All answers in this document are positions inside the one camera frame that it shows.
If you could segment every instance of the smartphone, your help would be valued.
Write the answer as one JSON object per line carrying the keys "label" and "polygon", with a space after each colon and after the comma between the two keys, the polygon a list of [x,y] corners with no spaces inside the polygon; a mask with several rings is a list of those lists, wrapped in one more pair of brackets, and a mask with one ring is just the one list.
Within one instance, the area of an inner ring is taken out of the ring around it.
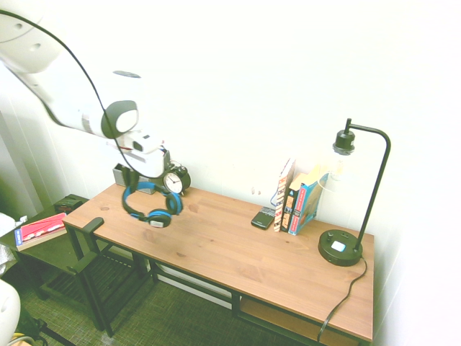
{"label": "smartphone", "polygon": [[275,210],[263,207],[251,220],[251,224],[259,229],[267,229],[275,218]]}

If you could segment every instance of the lamp base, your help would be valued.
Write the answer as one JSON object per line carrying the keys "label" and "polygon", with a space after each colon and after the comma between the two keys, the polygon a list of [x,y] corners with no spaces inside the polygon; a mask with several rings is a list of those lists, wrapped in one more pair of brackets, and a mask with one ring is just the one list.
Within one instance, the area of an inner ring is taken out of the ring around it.
{"label": "lamp base", "polygon": [[322,257],[334,265],[350,267],[360,261],[363,247],[356,250],[357,238],[346,231],[331,229],[325,231],[318,241],[318,251]]}

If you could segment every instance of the desk top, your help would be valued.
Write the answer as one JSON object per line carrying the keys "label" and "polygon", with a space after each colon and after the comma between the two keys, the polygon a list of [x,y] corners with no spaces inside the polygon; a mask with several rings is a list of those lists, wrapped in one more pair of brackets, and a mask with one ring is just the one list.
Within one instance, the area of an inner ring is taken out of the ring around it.
{"label": "desk top", "polygon": [[[318,252],[320,235],[342,227],[314,220],[297,236],[272,228],[263,231],[250,223],[261,206],[189,188],[181,214],[173,216],[169,227],[157,229],[125,212],[123,190],[119,185],[107,188],[64,221],[82,228],[103,217],[104,225],[94,232],[99,238],[320,323],[364,271],[363,261],[337,267]],[[137,192],[128,203],[144,213],[165,208],[158,193]],[[372,341],[374,237],[365,234],[362,245],[368,272],[354,284],[329,326]]]}

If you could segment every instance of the desk lamp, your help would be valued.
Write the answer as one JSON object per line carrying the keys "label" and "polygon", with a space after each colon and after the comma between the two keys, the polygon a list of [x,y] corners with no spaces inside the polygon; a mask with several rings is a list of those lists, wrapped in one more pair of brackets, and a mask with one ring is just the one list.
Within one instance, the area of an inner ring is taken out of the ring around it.
{"label": "desk lamp", "polygon": [[384,157],[382,158],[381,167],[377,175],[375,187],[373,188],[372,197],[368,203],[368,209],[365,213],[365,218],[360,229],[359,237],[356,238],[349,232],[341,231],[339,229],[331,229],[329,231],[325,231],[320,236],[320,240],[318,242],[318,251],[321,253],[322,257],[330,263],[334,265],[340,265],[342,267],[355,265],[358,261],[360,261],[360,258],[362,257],[362,238],[365,233],[365,229],[367,228],[368,219],[372,212],[377,189],[380,186],[382,173],[384,172],[384,168],[390,153],[390,139],[388,135],[376,128],[368,128],[366,126],[351,124],[351,121],[351,118],[347,119],[346,128],[339,131],[336,135],[336,141],[333,144],[333,150],[337,154],[348,156],[354,152],[355,135],[352,131],[350,131],[351,128],[381,135],[386,141],[386,150]]}

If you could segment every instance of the alarm clock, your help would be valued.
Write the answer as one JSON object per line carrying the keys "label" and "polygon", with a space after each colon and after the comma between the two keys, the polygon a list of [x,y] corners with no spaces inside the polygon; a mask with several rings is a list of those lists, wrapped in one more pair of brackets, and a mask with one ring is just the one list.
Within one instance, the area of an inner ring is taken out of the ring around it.
{"label": "alarm clock", "polygon": [[164,176],[164,187],[173,193],[183,193],[190,186],[190,175],[183,165],[171,164]]}

